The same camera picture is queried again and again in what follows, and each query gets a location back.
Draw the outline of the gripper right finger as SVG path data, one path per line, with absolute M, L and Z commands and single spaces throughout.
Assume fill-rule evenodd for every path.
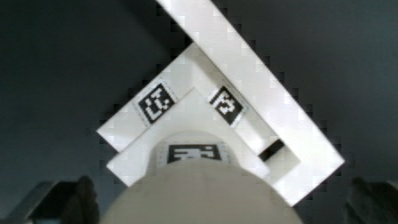
M 398 224 L 397 181 L 368 182 L 361 177 L 352 179 L 343 224 Z

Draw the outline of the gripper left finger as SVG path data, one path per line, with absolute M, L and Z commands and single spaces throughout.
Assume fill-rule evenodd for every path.
M 0 224 L 100 224 L 93 179 L 45 181 L 33 188 Z

